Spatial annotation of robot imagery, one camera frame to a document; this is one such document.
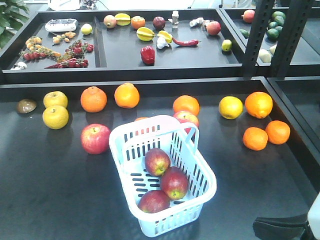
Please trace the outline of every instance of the white plastic basket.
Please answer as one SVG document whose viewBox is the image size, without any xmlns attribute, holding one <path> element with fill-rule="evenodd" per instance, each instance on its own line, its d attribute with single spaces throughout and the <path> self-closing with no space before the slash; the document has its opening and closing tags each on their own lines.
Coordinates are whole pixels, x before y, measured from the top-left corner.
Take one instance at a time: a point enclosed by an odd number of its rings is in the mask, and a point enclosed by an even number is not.
<svg viewBox="0 0 320 240">
<path fill-rule="evenodd" d="M 191 128 L 189 134 L 185 128 Z M 199 130 L 193 123 L 180 123 L 168 115 L 123 124 L 111 132 L 110 150 L 128 207 L 146 236 L 156 237 L 195 221 L 203 203 L 215 195 L 216 176 L 198 151 L 198 139 Z M 171 201 L 170 208 L 145 213 L 138 203 L 147 191 L 160 189 L 161 180 L 145 168 L 145 154 L 152 148 L 160 148 L 170 156 L 171 166 L 177 166 L 187 175 L 189 189 L 184 198 Z"/>
</svg>

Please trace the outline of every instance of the red vegetable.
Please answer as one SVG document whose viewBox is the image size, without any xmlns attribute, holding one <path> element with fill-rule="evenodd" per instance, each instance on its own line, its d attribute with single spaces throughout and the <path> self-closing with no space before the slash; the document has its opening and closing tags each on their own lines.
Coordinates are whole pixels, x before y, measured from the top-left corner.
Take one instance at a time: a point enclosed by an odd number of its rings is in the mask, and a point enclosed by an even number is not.
<svg viewBox="0 0 320 240">
<path fill-rule="evenodd" d="M 152 46 L 145 46 L 140 50 L 141 59 L 146 65 L 155 64 L 155 50 Z"/>
<path fill-rule="evenodd" d="M 172 41 L 182 47 L 190 47 L 190 46 L 196 46 L 199 43 L 199 40 L 197 39 L 192 39 L 190 41 L 178 41 L 174 37 L 172 38 Z"/>
</svg>

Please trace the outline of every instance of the black tray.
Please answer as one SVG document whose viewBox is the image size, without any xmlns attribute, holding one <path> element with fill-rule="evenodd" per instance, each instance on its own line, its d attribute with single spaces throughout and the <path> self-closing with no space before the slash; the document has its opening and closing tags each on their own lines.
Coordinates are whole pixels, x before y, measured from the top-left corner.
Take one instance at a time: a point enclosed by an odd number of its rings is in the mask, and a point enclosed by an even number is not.
<svg viewBox="0 0 320 240">
<path fill-rule="evenodd" d="M 285 14 L 288 11 L 288 7 L 275 7 L 273 11 L 282 11 Z M 248 39 L 241 34 L 240 29 L 247 30 L 250 32 L 251 24 L 246 23 L 241 18 L 241 15 L 246 9 L 241 8 L 222 8 L 221 11 L 225 18 L 228 20 L 229 24 L 232 26 L 234 31 L 237 33 L 241 42 L 246 46 Z M 320 9 L 318 7 L 313 7 L 310 13 L 312 18 L 320 15 Z M 315 39 L 314 35 L 310 35 L 310 28 L 315 28 L 315 31 L 319 31 L 319 26 L 314 24 L 315 20 L 308 20 L 294 55 L 292 57 L 288 72 L 286 76 L 317 76 L 320 75 L 319 64 L 320 64 L 320 50 L 319 49 L 319 36 Z M 261 49 L 269 50 L 270 47 L 277 44 L 277 41 L 270 41 L 267 35 L 264 34 L 263 41 L 261 44 Z M 257 75 L 271 76 L 270 63 L 264 63 L 259 58 L 257 59 L 258 72 Z"/>
<path fill-rule="evenodd" d="M 244 48 L 240 39 L 219 9 L 188 9 L 179 11 L 178 29 L 172 29 L 172 24 L 166 21 L 165 31 L 171 33 L 181 41 L 198 39 L 201 42 L 197 47 L 179 47 L 171 43 L 170 47 L 157 49 L 157 36 L 152 41 L 141 41 L 130 25 L 116 26 L 107 29 L 103 24 L 106 15 L 116 15 L 115 11 L 64 11 L 64 12 L 38 12 L 35 14 L 16 36 L 8 43 L 7 48 L 0 55 L 0 68 L 2 69 L 1 83 L 60 83 L 60 82 L 86 82 L 86 81 L 133 81 L 156 80 L 172 78 L 212 78 L 212 77 L 238 77 L 241 75 L 241 61 Z M 172 11 L 126 11 L 131 17 L 142 16 L 146 20 L 146 27 L 151 28 L 154 17 L 162 16 L 165 19 L 172 17 Z M 221 32 L 217 36 L 209 36 L 200 27 L 189 27 L 189 22 L 198 17 L 206 20 L 216 20 L 221 24 Z M 45 23 L 51 19 L 73 18 L 79 21 L 76 37 L 72 43 L 84 37 L 87 42 L 95 45 L 92 53 L 85 55 L 89 60 L 88 68 L 77 69 L 44 69 L 54 64 L 52 59 L 28 62 L 26 70 L 10 70 L 21 61 L 19 52 L 25 48 L 25 41 L 33 35 L 43 38 L 43 44 L 60 53 L 64 53 L 70 44 L 52 46 L 52 33 L 45 30 Z M 83 36 L 80 28 L 84 23 L 93 26 L 93 33 Z M 233 42 L 232 51 L 223 53 L 221 44 L 224 39 Z M 146 66 L 140 56 L 141 48 L 151 45 L 156 49 L 155 65 Z"/>
<path fill-rule="evenodd" d="M 217 192 L 203 205 L 197 221 L 157 239 L 257 240 L 252 227 L 256 217 L 291 217 L 309 210 L 320 189 L 319 163 L 315 164 L 319 152 L 265 78 L 136 81 L 141 100 L 133 109 L 115 104 L 113 94 L 121 83 L 0 85 L 3 239 L 149 239 L 128 209 L 111 152 L 87 154 L 80 135 L 91 123 L 114 129 L 137 117 L 172 115 L 173 101 L 183 94 L 200 102 L 198 149 L 216 175 Z M 106 92 L 108 103 L 102 112 L 86 113 L 80 96 L 93 84 Z M 54 90 L 69 99 L 70 120 L 59 130 L 48 129 L 42 121 L 42 99 Z M 254 91 L 267 92 L 274 100 L 267 118 L 253 118 L 246 111 L 236 120 L 220 116 L 222 97 L 234 95 L 244 101 Z M 16 113 L 22 98 L 35 99 L 38 107 L 28 114 Z M 290 125 L 289 141 L 269 143 L 261 151 L 246 148 L 245 129 L 264 128 L 271 120 Z"/>
<path fill-rule="evenodd" d="M 285 80 L 268 80 L 320 151 L 320 78 L 286 77 Z"/>
</svg>

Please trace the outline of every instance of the red bell pepper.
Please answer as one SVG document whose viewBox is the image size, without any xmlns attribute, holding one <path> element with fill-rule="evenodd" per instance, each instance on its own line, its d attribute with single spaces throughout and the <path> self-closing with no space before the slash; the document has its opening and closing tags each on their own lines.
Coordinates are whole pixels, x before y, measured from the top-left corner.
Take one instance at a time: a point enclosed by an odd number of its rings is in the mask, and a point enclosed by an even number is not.
<svg viewBox="0 0 320 240">
<path fill-rule="evenodd" d="M 146 65 L 155 64 L 155 50 L 152 46 L 145 46 L 140 50 L 141 59 Z"/>
</svg>

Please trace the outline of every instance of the potted plant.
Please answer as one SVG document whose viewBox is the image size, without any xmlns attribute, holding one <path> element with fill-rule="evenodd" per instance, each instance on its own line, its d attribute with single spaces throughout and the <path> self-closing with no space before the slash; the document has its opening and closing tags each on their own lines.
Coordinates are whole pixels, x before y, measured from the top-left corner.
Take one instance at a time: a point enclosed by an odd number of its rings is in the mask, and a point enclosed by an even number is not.
<svg viewBox="0 0 320 240">
<path fill-rule="evenodd" d="M 15 35 L 14 31 L 19 30 L 29 19 L 21 14 L 21 10 L 29 13 L 23 0 L 0 0 L 0 49 Z"/>
</svg>

